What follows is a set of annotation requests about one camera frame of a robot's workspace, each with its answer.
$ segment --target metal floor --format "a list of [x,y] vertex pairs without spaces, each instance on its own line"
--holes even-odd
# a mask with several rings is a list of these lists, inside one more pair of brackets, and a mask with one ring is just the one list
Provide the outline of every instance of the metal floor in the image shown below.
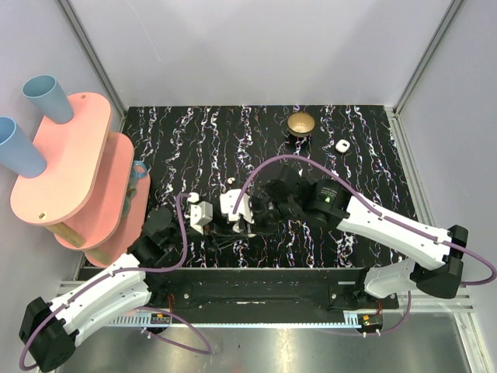
[[[386,315],[389,323],[399,315]],[[315,329],[202,329],[213,356],[147,340],[137,329],[103,328],[86,340],[63,373],[470,372],[448,314],[414,314],[396,333],[363,339]],[[191,331],[168,338],[202,348]]]

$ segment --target blue cup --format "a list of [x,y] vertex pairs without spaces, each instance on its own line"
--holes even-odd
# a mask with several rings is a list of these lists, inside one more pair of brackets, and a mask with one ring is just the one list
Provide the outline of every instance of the blue cup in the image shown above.
[[75,115],[68,97],[51,75],[39,75],[28,80],[23,86],[23,94],[55,123],[67,123]]
[[24,177],[35,177],[47,168],[47,161],[9,117],[0,117],[0,163]]

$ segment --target cup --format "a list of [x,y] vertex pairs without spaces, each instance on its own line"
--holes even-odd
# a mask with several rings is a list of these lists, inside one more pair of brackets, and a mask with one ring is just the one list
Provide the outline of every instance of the cup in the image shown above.
[[24,177],[38,176],[47,168],[45,158],[9,117],[0,117],[0,163]]
[[28,80],[23,86],[23,94],[57,124],[67,123],[75,115],[68,97],[51,75],[38,75]]

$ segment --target white wall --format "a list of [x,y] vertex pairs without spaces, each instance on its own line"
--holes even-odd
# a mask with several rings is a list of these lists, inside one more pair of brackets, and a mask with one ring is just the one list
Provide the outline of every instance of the white wall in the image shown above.
[[[466,226],[469,247],[497,263],[497,2],[469,1],[401,113],[437,224]],[[466,280],[488,276],[470,258]],[[497,284],[471,288],[488,350],[497,351]]]
[[[67,94],[103,94],[53,0],[2,0],[0,34],[0,115],[13,117],[31,138],[42,116],[23,98],[27,79],[48,73]],[[0,165],[0,371],[5,372],[19,371],[23,344],[18,332],[26,305],[38,296],[53,298],[78,260],[77,253],[60,246],[46,229],[12,213],[9,199],[15,181],[16,175]]]
[[71,0],[126,106],[393,106],[450,0]]

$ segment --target purple cable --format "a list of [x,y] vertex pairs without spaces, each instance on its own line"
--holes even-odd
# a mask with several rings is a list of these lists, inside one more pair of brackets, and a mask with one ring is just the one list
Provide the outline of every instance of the purple cable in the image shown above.
[[[185,220],[183,219],[182,212],[181,212],[181,199],[187,198],[187,197],[189,197],[189,194],[186,194],[186,193],[180,193],[176,196],[176,211],[178,213],[179,230],[181,232],[181,237],[182,237],[182,255],[181,255],[181,259],[179,260],[179,262],[172,267],[165,267],[165,268],[120,268],[119,270],[114,271],[115,274],[118,274],[121,272],[131,272],[131,271],[139,271],[139,270],[142,270],[142,271],[148,272],[148,273],[163,274],[165,272],[171,272],[172,270],[175,270],[175,269],[181,267],[185,263],[186,256],[188,255],[188,242],[187,242],[187,237],[186,237]],[[68,306],[72,302],[74,302],[76,300],[76,298],[78,298],[82,294],[86,293],[89,289],[93,288],[94,286],[96,286],[97,284],[101,283],[102,281],[106,280],[109,277],[111,277],[110,274],[105,274],[105,275],[97,278],[96,280],[94,280],[90,284],[87,284],[86,286],[84,286],[80,291],[77,291],[76,293],[74,293],[68,299]],[[30,371],[31,369],[34,369],[37,367],[36,364],[31,365],[29,367],[27,367],[25,365],[24,361],[26,359],[26,355],[28,354],[28,351],[30,350],[30,347],[33,344],[34,339],[38,336],[40,331],[49,323],[50,320],[52,320],[52,318],[54,318],[65,307],[66,307],[65,305],[61,305],[58,309],[56,309],[49,316],[47,316],[46,319],[44,321],[42,321],[39,324],[39,326],[33,331],[30,338],[28,338],[28,340],[26,341],[26,344],[23,348],[23,352],[21,353],[21,357],[19,359],[19,368],[22,371]],[[185,322],[185,320],[179,319],[179,316],[177,316],[177,315],[174,315],[173,317],[176,317],[179,321]],[[194,330],[194,332],[197,333],[197,335],[200,334],[200,332],[196,329]],[[200,339],[202,341],[207,342],[207,340],[203,336]]]
[[[405,309],[405,313],[402,316],[401,321],[399,321],[397,323],[397,325],[393,326],[389,330],[385,330],[384,332],[381,332],[382,336],[385,334],[393,333],[394,331],[398,330],[401,326],[403,326],[405,324],[405,322],[409,318],[409,313],[411,312],[411,305],[412,305],[412,295],[411,295],[411,292],[408,291],[407,292],[407,307]],[[328,330],[328,329],[322,329],[322,331],[326,332],[328,334],[333,334],[335,336],[360,336],[360,337],[364,338],[364,335],[357,334],[357,333],[354,333],[354,334],[352,334],[352,333],[340,333],[340,332],[336,332],[334,330]],[[370,337],[370,336],[379,336],[379,335],[370,333],[370,334],[367,334],[366,336]]]
[[193,326],[192,324],[190,324],[189,322],[187,322],[184,318],[182,317],[179,317],[178,315],[172,313],[172,312],[167,312],[167,311],[164,311],[162,309],[155,309],[153,307],[137,307],[136,309],[144,309],[146,311],[153,311],[153,312],[160,312],[164,315],[168,315],[169,317],[172,317],[174,319],[177,319],[178,321],[182,322],[183,324],[185,324],[186,326],[188,326],[203,342],[203,344],[205,344],[205,346],[207,347],[207,351],[205,350],[198,350],[196,348],[193,348],[193,347],[190,347],[190,346],[186,346],[184,344],[181,344],[181,343],[178,343],[178,342],[175,342],[174,340],[168,340],[167,338],[164,338],[163,336],[158,336],[156,334],[153,334],[153,333],[150,333],[149,332],[149,336],[153,336],[154,338],[157,338],[163,342],[167,342],[167,343],[170,343],[170,344],[173,344],[177,347],[181,347],[181,348],[184,348],[185,350],[188,350],[188,351],[191,351],[191,352],[195,352],[197,354],[202,354],[202,355],[210,355],[212,354],[212,347],[210,346],[210,343],[209,341],[207,340],[207,338],[205,336],[202,335],[202,333],[197,329],[195,328],[195,326]]
[[[367,202],[367,200],[365,200],[363,198],[363,196],[357,192],[354,188],[352,188],[345,180],[341,179],[338,175],[334,174],[332,171],[330,171],[329,169],[326,169],[324,166],[320,165],[319,163],[317,163],[316,161],[313,161],[312,159],[307,159],[305,157],[302,157],[300,155],[294,155],[294,154],[285,154],[285,155],[277,155],[275,157],[272,157],[272,158],[269,158],[267,159],[266,161],[264,161],[263,163],[261,163],[259,166],[257,166],[257,168],[255,168],[252,173],[250,174],[250,176],[248,177],[247,181],[245,181],[245,184],[243,184],[243,187],[242,187],[242,191],[240,193],[240,195],[238,196],[238,199],[236,200],[236,203],[235,203],[235,206],[233,207],[233,214],[236,214],[236,211],[238,210],[238,206],[240,205],[240,202],[242,201],[242,196],[243,196],[243,193],[245,193],[247,191],[247,189],[249,188],[249,185],[250,183],[255,179],[255,177],[257,176],[257,174],[266,166],[270,165],[271,163],[273,162],[276,162],[276,161],[280,161],[282,159],[296,159],[297,161],[302,161],[302,162],[306,162],[308,164],[310,164],[311,166],[314,166],[316,167],[317,169],[321,170],[322,172],[324,172],[326,175],[332,177],[335,181],[337,181],[338,183],[340,183],[344,188],[346,188],[355,198],[357,198],[357,200],[359,200],[359,202],[361,204],[363,204],[369,211],[371,211],[372,213],[374,213],[376,216],[380,217],[381,216],[381,213],[379,212],[379,210],[377,210],[376,208],[374,208],[373,206],[371,206],[369,204],[369,202]],[[395,225],[398,225],[399,227],[402,227],[404,229],[407,229],[408,231],[410,232],[413,232],[417,235],[420,235],[426,239],[429,239],[431,241],[434,241],[434,242],[437,242],[437,237],[435,237],[434,235],[429,235],[428,233],[426,232],[423,232],[423,231],[420,231],[419,229],[416,229],[416,228],[413,228],[401,221],[398,221],[394,218],[391,218],[389,216],[385,216],[384,217],[384,220],[386,221],[389,221],[390,223],[393,223]],[[483,263],[484,265],[486,265],[490,271],[492,272],[492,274],[483,279],[483,280],[479,280],[479,281],[462,281],[461,282],[461,285],[466,285],[466,286],[474,286],[474,285],[484,285],[484,284],[488,284],[489,282],[492,282],[494,281],[496,278],[497,278],[497,269],[495,268],[495,266],[490,263],[488,260],[486,260],[483,256],[463,247],[463,246],[459,246],[455,243],[452,243],[452,242],[448,242],[448,241],[443,241],[442,242],[443,245],[445,246],[449,246],[451,247],[452,249],[456,249],[456,250],[459,250],[461,251],[462,253],[465,253],[467,255],[469,255],[470,257],[476,259],[477,261]]]

